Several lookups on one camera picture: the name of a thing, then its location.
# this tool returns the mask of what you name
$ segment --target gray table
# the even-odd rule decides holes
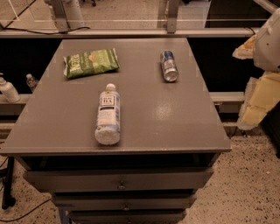
[[[113,47],[117,72],[64,77],[63,56]],[[175,56],[175,83],[163,78],[164,50]],[[122,104],[121,141],[113,146],[95,140],[99,94],[108,83],[116,85]],[[186,38],[121,38],[63,40],[0,153],[15,157],[28,171],[26,179],[52,193],[74,220],[137,223],[181,220],[194,189],[207,182],[226,151],[230,142]],[[145,206],[135,198],[139,193]],[[172,207],[171,198],[178,205]],[[104,208],[96,206],[101,201],[107,201]]]

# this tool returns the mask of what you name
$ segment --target table top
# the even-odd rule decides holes
[[[75,80],[64,56],[115,48],[120,68]],[[171,50],[179,77],[165,82],[160,53]],[[121,96],[121,140],[99,144],[99,95],[114,83]],[[230,151],[186,38],[63,40],[0,150],[3,155],[94,155]]]

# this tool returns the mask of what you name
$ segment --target cable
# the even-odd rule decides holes
[[[46,35],[53,35],[53,34],[66,34],[69,32],[74,32],[74,31],[78,31],[81,29],[90,29],[90,27],[88,26],[82,26],[82,27],[78,27],[69,31],[57,31],[57,32],[42,32],[42,31],[32,31],[32,30],[26,30],[26,29],[20,29],[20,28],[9,28],[9,27],[4,27],[4,30],[9,30],[9,31],[21,31],[21,32],[32,32],[32,33],[37,33],[37,34],[46,34]]]
[[[250,29],[253,32],[253,35],[256,34],[256,32],[251,27],[246,27],[246,28]]]
[[[33,211],[35,211],[37,208],[43,206],[46,202],[50,201],[51,199],[47,199],[45,200],[44,202],[42,202],[41,204],[39,204],[38,206],[34,207],[29,213],[26,213],[25,215],[19,217],[19,218],[16,218],[14,220],[0,220],[2,222],[12,222],[12,221],[19,221],[21,219],[23,219],[25,216],[27,216],[28,214],[32,213]]]
[[[6,158],[6,159],[2,162],[2,164],[0,165],[0,167],[2,167],[2,166],[4,165],[4,163],[6,163],[7,159],[8,159],[8,158]]]
[[[0,192],[3,190],[3,188],[4,188],[4,185],[2,185],[2,187],[1,187],[1,189],[0,189]]]
[[[0,142],[0,144],[4,144],[5,142]],[[1,148],[0,148],[1,149]]]

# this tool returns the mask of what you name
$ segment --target bottle label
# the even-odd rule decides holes
[[[104,94],[100,99],[100,107],[97,119],[97,126],[119,125],[120,109],[119,97],[117,94]]]

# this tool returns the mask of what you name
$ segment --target water bottle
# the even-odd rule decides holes
[[[121,137],[120,95],[114,84],[108,84],[100,94],[95,138],[100,144],[116,144]]]
[[[37,80],[34,76],[32,76],[30,73],[26,75],[26,84],[30,88],[32,92],[34,92],[36,86],[38,85],[39,80]]]
[[[15,87],[3,77],[0,77],[0,91],[8,102],[18,102],[20,95]]]

